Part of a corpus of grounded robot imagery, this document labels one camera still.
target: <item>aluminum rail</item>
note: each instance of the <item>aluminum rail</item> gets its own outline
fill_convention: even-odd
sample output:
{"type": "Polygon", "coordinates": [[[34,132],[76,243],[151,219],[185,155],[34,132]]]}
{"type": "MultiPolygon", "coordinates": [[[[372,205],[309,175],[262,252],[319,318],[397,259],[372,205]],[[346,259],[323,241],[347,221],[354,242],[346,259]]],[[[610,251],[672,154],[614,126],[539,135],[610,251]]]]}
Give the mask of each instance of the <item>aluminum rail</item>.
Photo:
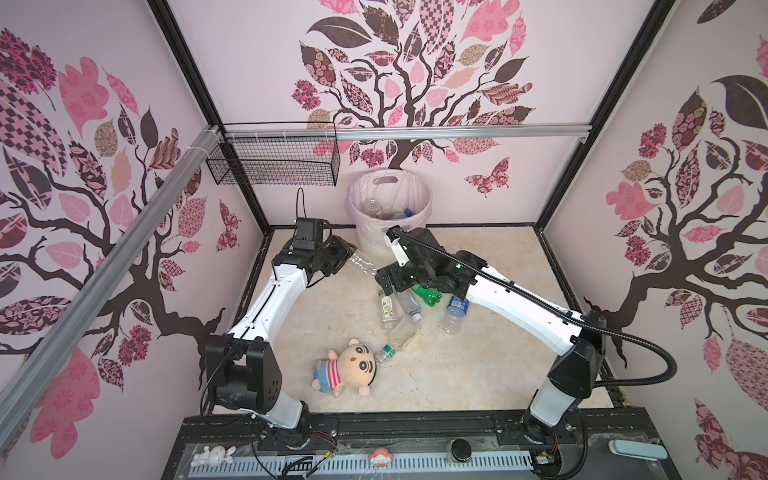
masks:
{"type": "Polygon", "coordinates": [[[85,331],[219,140],[217,127],[208,126],[201,131],[168,174],[160,190],[152,196],[101,266],[74,296],[69,308],[46,332],[38,348],[8,382],[0,394],[0,450],[13,439],[39,398],[69,362],[85,331]]]}

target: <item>wire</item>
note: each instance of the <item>wire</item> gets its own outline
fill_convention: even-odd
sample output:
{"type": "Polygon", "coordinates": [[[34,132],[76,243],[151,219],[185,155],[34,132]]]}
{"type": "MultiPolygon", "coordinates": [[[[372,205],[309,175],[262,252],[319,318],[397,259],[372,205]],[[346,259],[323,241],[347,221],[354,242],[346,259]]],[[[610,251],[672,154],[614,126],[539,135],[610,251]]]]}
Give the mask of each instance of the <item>wire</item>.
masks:
{"type": "Polygon", "coordinates": [[[427,250],[431,250],[433,252],[439,253],[440,255],[443,255],[444,257],[447,257],[454,262],[466,267],[470,271],[478,274],[481,278],[484,278],[488,280],[489,282],[493,282],[499,286],[504,287],[506,290],[512,291],[517,293],[518,295],[522,296],[523,298],[535,303],[536,305],[540,306],[544,310],[547,310],[549,313],[552,313],[553,315],[556,315],[558,318],[562,319],[566,323],[571,323],[576,326],[580,326],[582,329],[591,330],[593,332],[598,332],[603,335],[612,336],[614,338],[619,338],[622,340],[625,340],[629,343],[634,343],[635,345],[639,345],[644,347],[645,349],[649,349],[651,352],[656,353],[658,356],[660,356],[664,361],[667,363],[667,369],[664,370],[663,373],[660,373],[659,375],[655,376],[649,376],[649,377],[643,377],[639,379],[609,379],[609,380],[598,380],[594,383],[594,387],[609,387],[609,386],[643,386],[643,385],[655,385],[657,383],[666,382],[667,380],[671,379],[675,376],[675,373],[677,373],[677,362],[675,362],[674,357],[665,349],[661,348],[660,346],[656,345],[655,343],[649,342],[646,339],[642,339],[639,336],[630,335],[629,333],[619,332],[617,330],[608,329],[608,328],[602,328],[599,326],[592,325],[591,323],[587,323],[585,321],[575,319],[571,316],[570,311],[567,310],[561,310],[557,308],[556,306],[552,306],[549,303],[545,302],[544,300],[538,298],[533,293],[530,293],[526,290],[521,289],[520,287],[516,286],[514,282],[505,282],[504,280],[497,278],[493,275],[490,275],[478,268],[475,268],[472,265],[468,265],[467,263],[463,262],[461,259],[451,255],[448,252],[445,252],[444,250],[441,250],[437,247],[434,247],[426,242],[423,242],[417,238],[411,237],[410,235],[406,234],[402,230],[398,229],[392,229],[392,233],[394,233],[397,237],[400,237],[402,239],[408,240],[410,242],[415,243],[416,245],[419,245],[421,247],[426,248],[427,250]]]}

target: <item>trash bin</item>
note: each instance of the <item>trash bin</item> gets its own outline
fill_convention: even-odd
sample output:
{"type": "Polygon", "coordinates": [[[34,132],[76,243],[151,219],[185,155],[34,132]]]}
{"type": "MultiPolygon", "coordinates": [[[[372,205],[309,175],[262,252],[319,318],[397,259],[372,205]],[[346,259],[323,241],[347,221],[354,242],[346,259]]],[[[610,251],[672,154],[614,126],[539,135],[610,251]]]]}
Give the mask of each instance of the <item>trash bin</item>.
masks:
{"type": "Polygon", "coordinates": [[[432,191],[429,185],[414,174],[389,168],[365,173],[349,184],[346,212],[357,227],[360,250],[371,257],[377,266],[395,261],[387,246],[386,231],[399,225],[404,231],[426,227],[432,213],[432,191]],[[363,204],[375,199],[383,208],[382,218],[402,214],[406,209],[411,217],[380,220],[366,215],[363,204]]]}

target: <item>wall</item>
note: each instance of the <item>wall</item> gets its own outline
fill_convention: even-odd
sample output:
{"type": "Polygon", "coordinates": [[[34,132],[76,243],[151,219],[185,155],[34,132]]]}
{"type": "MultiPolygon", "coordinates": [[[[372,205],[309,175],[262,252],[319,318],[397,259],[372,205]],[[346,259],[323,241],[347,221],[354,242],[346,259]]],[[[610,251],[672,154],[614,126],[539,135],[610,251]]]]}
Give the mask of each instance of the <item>wall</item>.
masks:
{"type": "MultiPolygon", "coordinates": [[[[388,127],[588,123],[652,2],[171,4],[224,121],[388,127]]],[[[307,213],[349,223],[348,183],[389,166],[429,182],[433,222],[535,221],[575,141],[342,144],[339,184],[305,187],[307,213]]],[[[295,187],[254,190],[271,223],[293,222],[295,187]]]]}
{"type": "MultiPolygon", "coordinates": [[[[132,2],[4,5],[0,362],[5,385],[204,127],[154,19],[132,2]]],[[[40,399],[3,478],[156,478],[197,412],[260,233],[206,168],[40,399]]]]}
{"type": "MultiPolygon", "coordinates": [[[[766,478],[768,5],[709,4],[680,3],[547,233],[609,326],[677,359],[627,391],[682,477],[766,478]]],[[[608,357],[623,378],[664,367],[608,357]]]]}

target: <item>small figurine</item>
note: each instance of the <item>small figurine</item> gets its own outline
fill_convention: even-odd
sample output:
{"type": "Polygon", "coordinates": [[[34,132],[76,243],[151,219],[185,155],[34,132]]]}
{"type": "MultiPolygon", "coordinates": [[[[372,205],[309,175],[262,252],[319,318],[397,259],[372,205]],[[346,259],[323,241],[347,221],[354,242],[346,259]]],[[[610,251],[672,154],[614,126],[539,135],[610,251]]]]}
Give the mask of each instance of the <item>small figurine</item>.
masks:
{"type": "Polygon", "coordinates": [[[190,465],[197,467],[208,464],[211,468],[216,468],[221,465],[221,462],[232,463],[232,454],[236,449],[237,447],[230,447],[229,450],[224,450],[224,447],[221,445],[216,445],[209,449],[208,445],[206,445],[203,447],[203,453],[194,454],[190,465]]]}
{"type": "Polygon", "coordinates": [[[323,393],[331,392],[338,398],[344,386],[356,387],[362,396],[371,393],[370,384],[376,376],[376,361],[371,349],[355,339],[349,347],[337,355],[328,350],[327,360],[318,360],[315,365],[312,388],[323,393]]]}
{"type": "Polygon", "coordinates": [[[377,448],[371,455],[368,455],[368,461],[376,468],[385,468],[392,463],[392,460],[394,459],[395,456],[383,447],[377,448]]]}

